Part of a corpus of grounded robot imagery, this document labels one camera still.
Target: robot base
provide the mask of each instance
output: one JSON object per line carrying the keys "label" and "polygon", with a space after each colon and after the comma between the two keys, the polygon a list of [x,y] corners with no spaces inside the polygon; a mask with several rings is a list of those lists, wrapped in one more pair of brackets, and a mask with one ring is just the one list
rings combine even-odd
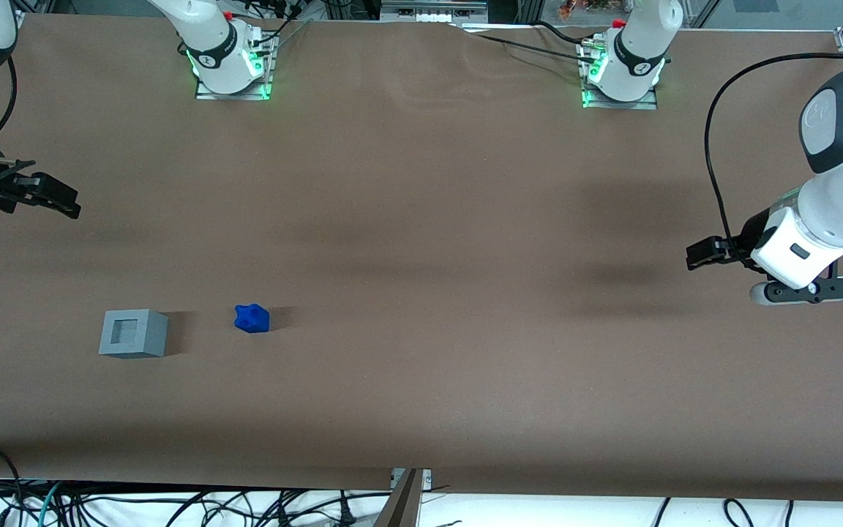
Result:
{"label": "robot base", "polygon": [[[588,56],[598,60],[604,49],[605,34],[596,33],[593,39],[585,39],[581,44],[575,44],[578,56]],[[596,64],[579,63],[578,73],[581,75],[581,101],[585,108],[615,108],[620,110],[656,110],[656,88],[649,88],[641,100],[623,102],[605,96],[596,84],[588,79]]]}
{"label": "robot base", "polygon": [[195,99],[198,100],[270,100],[271,99],[271,82],[275,76],[275,59],[277,59],[279,46],[279,37],[272,37],[268,42],[261,44],[258,49],[254,51],[260,54],[261,57],[255,58],[252,63],[256,67],[262,67],[265,71],[261,77],[252,81],[249,86],[245,87],[234,94],[218,94],[211,91],[210,88],[201,83],[200,78],[197,80],[197,90],[194,93]]}

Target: blue object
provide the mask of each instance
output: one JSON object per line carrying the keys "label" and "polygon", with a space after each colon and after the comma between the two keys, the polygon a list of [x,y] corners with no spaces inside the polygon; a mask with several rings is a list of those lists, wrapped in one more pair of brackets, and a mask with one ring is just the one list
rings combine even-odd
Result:
{"label": "blue object", "polygon": [[236,306],[236,320],[233,325],[246,333],[265,333],[269,330],[269,311],[259,304]]}

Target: black cable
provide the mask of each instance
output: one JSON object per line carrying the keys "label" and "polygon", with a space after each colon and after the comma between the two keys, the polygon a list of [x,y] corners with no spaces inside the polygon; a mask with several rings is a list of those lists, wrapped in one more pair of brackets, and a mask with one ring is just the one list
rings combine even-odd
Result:
{"label": "black cable", "polygon": [[656,513],[656,521],[653,522],[653,527],[659,527],[659,524],[662,523],[662,515],[665,514],[665,509],[669,506],[669,500],[672,500],[672,497],[662,500],[662,505],[659,506],[659,512]]}
{"label": "black cable", "polygon": [[171,524],[174,524],[174,520],[177,520],[178,516],[181,516],[181,514],[184,514],[184,511],[187,510],[187,507],[191,507],[192,504],[196,504],[198,501],[203,499],[203,497],[205,495],[207,495],[207,493],[194,494],[194,497],[192,497],[190,500],[187,500],[183,504],[181,504],[181,506],[178,507],[178,510],[174,511],[174,514],[171,515],[170,518],[168,518],[168,523],[165,523],[165,527],[171,527]]}
{"label": "black cable", "polygon": [[347,493],[344,491],[340,491],[340,521],[337,523],[337,527],[351,527],[354,523],[357,523],[357,518],[353,517],[353,512],[351,511],[351,503],[347,500]]}
{"label": "black cable", "polygon": [[330,6],[330,7],[337,7],[337,9],[344,9],[344,7],[350,7],[351,4],[353,4],[353,0],[347,0],[347,3],[345,3],[345,4],[338,4],[338,3],[335,3],[335,2],[331,2],[331,0],[321,0],[321,2],[323,2],[324,4],[327,4],[327,6]]}
{"label": "black cable", "polygon": [[[391,494],[391,493],[356,494],[356,495],[348,496],[347,499],[348,500],[359,500],[361,498],[379,498],[379,497],[382,497],[382,496],[389,496],[389,494]],[[327,507],[327,506],[332,506],[332,504],[338,504],[338,503],[340,503],[340,501],[341,501],[340,498],[337,498],[335,500],[330,500],[330,501],[324,501],[324,503],[322,503],[322,504],[316,504],[315,506],[308,507],[307,509],[302,510],[300,512],[292,513],[291,516],[288,516],[288,521],[298,520],[299,517],[302,517],[302,516],[305,516],[305,515],[308,515],[308,514],[317,513],[319,509],[322,509],[322,508]]]}
{"label": "black cable", "polygon": [[733,525],[733,527],[743,527],[741,524],[736,523],[736,521],[734,521],[732,517],[730,517],[730,510],[728,508],[730,507],[730,504],[735,504],[737,508],[740,509],[740,513],[743,514],[743,517],[746,518],[746,524],[749,525],[749,527],[753,527],[753,520],[752,518],[750,518],[750,515],[746,513],[746,508],[743,508],[743,504],[741,504],[740,501],[737,501],[733,498],[728,498],[724,500],[724,517],[727,518],[728,523],[730,525]]}
{"label": "black cable", "polygon": [[9,122],[12,110],[15,110],[15,99],[18,96],[18,74],[15,72],[15,61],[10,56],[7,62],[9,62],[9,75],[11,76],[11,94],[9,95],[9,105],[6,106],[6,113],[3,113],[0,119],[0,131]]}
{"label": "black cable", "polygon": [[786,520],[782,523],[783,527],[789,527],[790,521],[793,521],[793,507],[795,507],[795,501],[789,500],[786,506]]}
{"label": "black cable", "polygon": [[558,37],[558,39],[562,39],[562,40],[564,40],[566,42],[570,42],[572,44],[580,44],[582,40],[591,39],[592,37],[594,37],[593,33],[589,34],[587,37],[581,37],[581,39],[575,39],[574,37],[569,37],[568,34],[562,33],[561,31],[558,30],[558,27],[552,26],[551,23],[548,23],[545,20],[535,20],[535,21],[533,21],[533,23],[529,23],[529,26],[545,27],[545,29],[548,29],[552,33],[555,33],[555,36]]}
{"label": "black cable", "polygon": [[12,462],[11,458],[9,458],[9,456],[6,456],[6,454],[1,450],[0,458],[2,458],[2,460],[7,465],[9,465],[9,471],[12,474],[12,479],[15,481],[15,501],[18,502],[17,508],[19,509],[19,523],[21,522],[21,515],[26,512],[30,514],[31,517],[33,517],[35,520],[37,520],[37,517],[34,516],[34,514],[32,514],[32,512],[27,510],[27,507],[24,506],[24,497],[23,495],[21,495],[21,478],[19,477],[17,468],[15,468],[15,464]]}
{"label": "black cable", "polygon": [[277,30],[275,30],[274,32],[272,32],[270,34],[270,36],[267,36],[267,37],[265,37],[265,39],[262,39],[262,40],[253,40],[252,45],[258,46],[260,44],[267,43],[269,40],[272,40],[275,37],[278,37],[278,34],[280,34],[282,32],[282,30],[285,29],[285,26],[287,26],[288,23],[290,23],[290,21],[292,21],[292,20],[294,20],[292,17],[288,17],[287,19],[285,19],[285,21],[283,21],[281,26],[278,26]]}
{"label": "black cable", "polygon": [[715,198],[717,200],[717,211],[720,213],[720,222],[724,227],[724,236],[727,240],[727,244],[730,247],[730,250],[733,251],[735,254],[735,260],[740,261],[743,266],[747,268],[753,268],[753,270],[758,270],[756,266],[750,266],[749,263],[746,261],[746,257],[743,256],[742,251],[740,251],[739,247],[736,247],[733,244],[733,236],[730,235],[730,224],[727,220],[727,213],[724,209],[724,199],[722,195],[720,195],[719,186],[717,186],[717,178],[715,177],[715,173],[713,172],[713,163],[711,162],[711,141],[710,141],[710,133],[711,133],[711,122],[713,120],[713,113],[715,113],[715,109],[717,107],[717,103],[720,101],[720,97],[723,96],[724,92],[730,87],[730,84],[735,83],[740,77],[746,75],[747,73],[752,72],[753,70],[759,70],[761,67],[769,66],[769,64],[776,64],[779,62],[787,62],[789,60],[805,60],[810,58],[828,58],[828,59],[837,59],[843,60],[843,54],[840,53],[792,53],[787,54],[787,56],[775,56],[773,58],[768,58],[766,60],[762,60],[756,64],[752,64],[751,66],[745,67],[738,71],[735,76],[730,77],[726,83],[720,87],[720,90],[717,90],[717,94],[711,101],[711,107],[708,109],[708,116],[705,120],[705,164],[707,165],[708,169],[708,177],[711,178],[711,186],[713,188],[713,192],[715,193]]}
{"label": "black cable", "polygon": [[526,50],[538,51],[539,53],[548,53],[550,56],[565,57],[565,58],[569,58],[571,60],[576,60],[576,61],[579,61],[579,62],[588,62],[588,63],[594,62],[594,59],[592,59],[591,57],[573,56],[573,54],[561,53],[561,51],[546,50],[545,48],[530,46],[529,44],[522,44],[521,42],[513,42],[512,40],[498,39],[497,37],[490,37],[488,34],[475,33],[475,35],[478,36],[478,37],[481,37],[481,39],[492,40],[494,42],[500,42],[502,44],[509,44],[511,46],[516,46],[518,48],[522,48],[522,49],[526,49]]}

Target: gray cube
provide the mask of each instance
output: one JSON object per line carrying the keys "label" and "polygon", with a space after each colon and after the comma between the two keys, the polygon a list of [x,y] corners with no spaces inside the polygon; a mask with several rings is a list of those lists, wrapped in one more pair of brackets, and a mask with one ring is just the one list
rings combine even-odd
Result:
{"label": "gray cube", "polygon": [[168,317],[153,310],[106,311],[101,356],[148,358],[165,356]]}

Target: wire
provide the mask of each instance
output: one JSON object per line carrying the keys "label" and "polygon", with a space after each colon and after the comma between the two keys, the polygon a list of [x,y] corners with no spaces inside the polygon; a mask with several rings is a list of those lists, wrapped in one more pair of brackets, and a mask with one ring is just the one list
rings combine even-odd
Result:
{"label": "wire", "polygon": [[545,20],[535,20],[535,21],[532,21],[532,23],[529,23],[529,26],[542,26],[542,27],[545,27],[546,29],[548,29],[549,31],[551,31],[553,34],[555,34],[555,36],[556,36],[556,37],[558,37],[558,39],[562,39],[562,40],[564,40],[564,41],[566,41],[566,42],[570,42],[570,43],[572,43],[572,44],[581,44],[581,41],[582,41],[582,40],[584,40],[584,39],[591,39],[592,37],[594,37],[594,34],[593,34],[593,33],[589,34],[587,37],[581,37],[581,39],[575,39],[574,37],[569,37],[569,36],[568,36],[568,34],[564,34],[564,33],[562,33],[561,31],[559,31],[559,30],[558,30],[558,27],[552,26],[552,24],[551,24],[551,23],[548,23],[548,22],[547,22],[547,21],[545,21]]}
{"label": "wire", "polygon": [[41,516],[37,517],[37,527],[44,527],[44,517],[46,517],[48,513],[48,504],[50,503],[50,500],[54,499],[54,493],[57,493],[57,487],[60,486],[61,483],[58,481],[50,488],[50,490],[48,490],[47,496],[44,497],[44,501],[41,503]]}
{"label": "wire", "polygon": [[795,507],[795,500],[789,500],[786,504],[786,520],[783,520],[783,527],[789,527],[790,521],[793,521],[793,507]]}
{"label": "wire", "polygon": [[18,74],[15,72],[15,61],[10,56],[7,62],[9,62],[9,75],[11,76],[11,94],[9,95],[9,105],[6,106],[6,113],[3,113],[0,119],[0,131],[9,122],[12,110],[15,109],[15,97],[18,96]]}
{"label": "wire", "polygon": [[280,34],[282,32],[282,30],[285,29],[285,26],[287,26],[288,23],[290,23],[290,21],[292,21],[292,20],[294,20],[292,17],[288,17],[287,19],[285,19],[285,21],[283,21],[281,26],[278,26],[277,30],[275,30],[274,32],[272,32],[270,34],[270,36],[267,36],[267,37],[265,37],[265,39],[262,39],[262,40],[253,40],[252,45],[258,46],[260,44],[267,43],[269,40],[272,40],[275,37],[278,37],[278,34]]}
{"label": "wire", "polygon": [[753,527],[753,520],[750,518],[750,515],[746,513],[746,508],[743,508],[743,504],[741,504],[740,501],[737,501],[733,498],[728,498],[724,500],[724,517],[727,518],[728,523],[730,525],[733,525],[733,527],[743,527],[741,524],[736,523],[736,521],[734,521],[732,517],[730,517],[730,510],[728,508],[730,507],[730,504],[735,504],[737,508],[740,509],[740,513],[743,514],[743,517],[746,518],[746,524],[749,525],[749,527]]}
{"label": "wire", "polygon": [[708,116],[705,120],[705,164],[707,165],[708,169],[708,177],[711,179],[711,186],[713,188],[713,192],[715,193],[715,198],[717,200],[717,211],[720,213],[720,222],[724,227],[724,236],[727,238],[727,244],[730,247],[730,250],[733,251],[735,254],[735,259],[740,261],[743,266],[747,268],[754,268],[756,270],[756,266],[750,266],[749,263],[746,261],[746,257],[743,256],[742,251],[740,251],[739,247],[736,247],[733,244],[733,236],[730,235],[730,224],[727,220],[727,213],[724,209],[724,199],[722,194],[720,193],[719,186],[717,186],[717,178],[715,176],[715,171],[713,171],[713,163],[711,161],[711,122],[713,120],[713,113],[715,113],[715,109],[717,107],[717,103],[720,101],[720,97],[723,96],[724,92],[732,84],[734,84],[740,77],[745,76],[747,73],[750,73],[754,70],[759,70],[761,67],[770,66],[770,64],[776,64],[780,62],[787,62],[790,60],[806,60],[811,58],[828,58],[828,59],[836,59],[836,60],[843,60],[843,54],[840,53],[793,53],[787,54],[787,56],[775,56],[773,58],[768,58],[766,60],[762,60],[756,64],[750,64],[750,66],[745,67],[738,71],[735,76],[730,77],[726,83],[720,87],[720,90],[717,90],[717,94],[711,101],[711,106],[708,108]]}
{"label": "wire", "polygon": [[174,523],[174,520],[177,520],[178,516],[181,516],[181,514],[184,514],[184,511],[187,510],[188,507],[191,507],[192,504],[196,504],[206,494],[207,493],[197,493],[197,494],[194,495],[193,498],[191,498],[190,500],[187,500],[183,504],[181,504],[181,506],[178,507],[178,510],[174,511],[174,514],[171,515],[171,518],[168,518],[168,523],[165,523],[165,527],[171,527],[171,524]]}
{"label": "wire", "polygon": [[34,517],[34,514],[32,514],[31,511],[27,510],[27,507],[24,506],[24,497],[21,495],[21,478],[19,477],[17,468],[15,468],[15,464],[12,462],[11,458],[6,456],[6,454],[1,450],[0,458],[9,465],[9,471],[12,474],[12,479],[15,481],[15,501],[18,502],[17,508],[19,510],[19,523],[21,522],[21,516],[23,516],[23,513],[27,512],[28,514],[31,514],[31,517]]}
{"label": "wire", "polygon": [[669,506],[669,500],[672,500],[672,497],[662,500],[662,505],[659,506],[659,512],[656,513],[656,521],[653,522],[653,527],[659,527],[659,524],[662,523],[662,515],[665,514],[665,509]]}
{"label": "wire", "polygon": [[475,35],[478,36],[478,37],[481,37],[481,39],[492,40],[494,42],[499,42],[501,44],[509,44],[511,46],[516,46],[518,48],[522,48],[522,49],[525,49],[525,50],[538,51],[539,53],[548,53],[550,56],[565,57],[565,58],[569,58],[571,60],[576,60],[576,61],[579,61],[579,62],[594,62],[594,59],[592,59],[590,57],[575,56],[574,54],[561,53],[561,51],[546,50],[545,48],[530,46],[529,44],[522,44],[521,42],[513,42],[512,40],[498,39],[497,37],[490,37],[488,34],[475,33]]}

